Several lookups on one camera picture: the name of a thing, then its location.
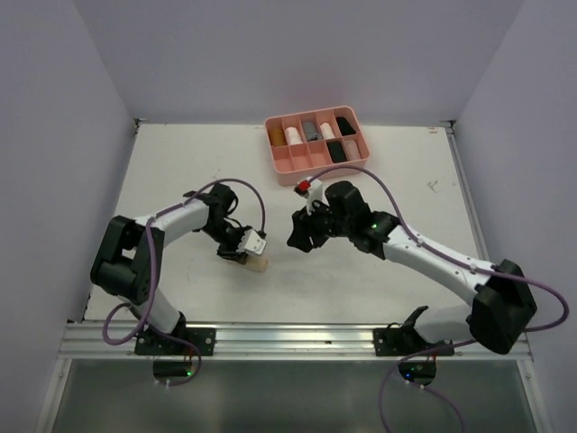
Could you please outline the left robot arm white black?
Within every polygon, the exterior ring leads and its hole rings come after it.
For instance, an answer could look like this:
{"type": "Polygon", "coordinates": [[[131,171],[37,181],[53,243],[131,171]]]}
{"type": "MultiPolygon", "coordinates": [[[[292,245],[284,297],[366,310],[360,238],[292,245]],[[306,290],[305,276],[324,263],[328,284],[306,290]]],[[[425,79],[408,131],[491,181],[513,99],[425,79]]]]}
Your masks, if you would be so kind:
{"type": "Polygon", "coordinates": [[[260,228],[233,224],[229,217],[239,199],[229,182],[211,181],[148,216],[115,216],[109,221],[90,271],[94,285],[123,302],[105,319],[102,336],[107,344],[122,345],[149,327],[167,354],[185,348],[186,318],[160,290],[164,249],[182,236],[205,233],[217,243],[219,257],[240,265],[262,255],[266,246],[262,197],[255,194],[261,206],[260,228]]]}

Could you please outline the pink underwear cream waistband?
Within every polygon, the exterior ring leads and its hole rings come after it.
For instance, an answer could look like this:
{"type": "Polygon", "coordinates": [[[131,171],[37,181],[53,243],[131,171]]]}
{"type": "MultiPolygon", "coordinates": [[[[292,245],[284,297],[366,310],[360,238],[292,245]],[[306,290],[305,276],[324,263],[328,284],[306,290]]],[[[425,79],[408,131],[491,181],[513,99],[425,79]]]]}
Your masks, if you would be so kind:
{"type": "Polygon", "coordinates": [[[348,161],[358,161],[362,158],[358,144],[355,140],[344,141],[343,147],[346,150],[348,161]]]}

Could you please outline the black underwear orange trim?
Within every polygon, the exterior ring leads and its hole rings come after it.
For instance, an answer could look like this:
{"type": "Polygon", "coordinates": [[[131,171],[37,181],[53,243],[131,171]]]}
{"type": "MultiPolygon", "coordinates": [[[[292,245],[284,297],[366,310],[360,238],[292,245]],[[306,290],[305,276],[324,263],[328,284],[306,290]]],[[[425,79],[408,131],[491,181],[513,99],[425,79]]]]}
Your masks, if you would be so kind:
{"type": "Polygon", "coordinates": [[[332,163],[337,164],[348,161],[343,144],[340,141],[337,140],[327,141],[326,146],[332,163]]]}

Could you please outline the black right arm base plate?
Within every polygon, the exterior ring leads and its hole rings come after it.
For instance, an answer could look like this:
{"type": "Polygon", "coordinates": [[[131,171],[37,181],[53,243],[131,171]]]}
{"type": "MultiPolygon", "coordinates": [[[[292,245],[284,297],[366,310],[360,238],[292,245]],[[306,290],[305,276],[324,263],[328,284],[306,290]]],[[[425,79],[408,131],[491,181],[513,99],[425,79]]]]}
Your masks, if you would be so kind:
{"type": "Polygon", "coordinates": [[[435,349],[434,355],[452,356],[454,349],[449,347],[452,340],[430,342],[420,336],[416,330],[419,317],[428,310],[428,306],[415,309],[402,323],[392,322],[385,327],[372,330],[372,343],[376,356],[407,356],[428,349],[435,349]]]}

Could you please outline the beige underwear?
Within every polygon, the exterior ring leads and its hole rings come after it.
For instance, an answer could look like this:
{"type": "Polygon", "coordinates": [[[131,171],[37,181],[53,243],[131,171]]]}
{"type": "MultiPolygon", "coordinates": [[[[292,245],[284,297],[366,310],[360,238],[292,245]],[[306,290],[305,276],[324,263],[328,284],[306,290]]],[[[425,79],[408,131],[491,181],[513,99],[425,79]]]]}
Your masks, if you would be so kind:
{"type": "Polygon", "coordinates": [[[269,260],[266,256],[247,255],[244,262],[244,268],[251,272],[265,272],[267,270],[269,260]]]}

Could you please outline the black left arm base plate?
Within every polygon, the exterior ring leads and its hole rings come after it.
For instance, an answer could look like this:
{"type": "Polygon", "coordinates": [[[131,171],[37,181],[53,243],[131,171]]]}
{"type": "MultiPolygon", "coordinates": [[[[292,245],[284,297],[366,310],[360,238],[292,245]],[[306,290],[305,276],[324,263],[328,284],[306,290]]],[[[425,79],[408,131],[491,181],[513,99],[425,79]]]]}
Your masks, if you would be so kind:
{"type": "Polygon", "coordinates": [[[140,356],[212,356],[215,342],[214,327],[178,324],[171,334],[166,334],[147,326],[136,337],[134,353],[140,356]]]}

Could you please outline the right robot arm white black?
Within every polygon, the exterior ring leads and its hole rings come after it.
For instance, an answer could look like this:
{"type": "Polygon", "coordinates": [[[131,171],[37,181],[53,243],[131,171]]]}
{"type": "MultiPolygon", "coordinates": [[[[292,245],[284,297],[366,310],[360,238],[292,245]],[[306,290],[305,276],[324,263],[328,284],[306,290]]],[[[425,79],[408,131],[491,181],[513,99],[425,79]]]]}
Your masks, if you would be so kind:
{"type": "Polygon", "coordinates": [[[523,272],[511,261],[480,261],[410,234],[398,216],[373,211],[349,181],[324,187],[302,180],[294,188],[306,205],[292,215],[288,246],[308,253],[330,238],[348,239],[357,250],[397,263],[448,289],[461,304],[439,310],[416,308],[400,325],[376,330],[393,355],[422,354],[454,340],[474,339],[506,355],[536,313],[523,272]]]}

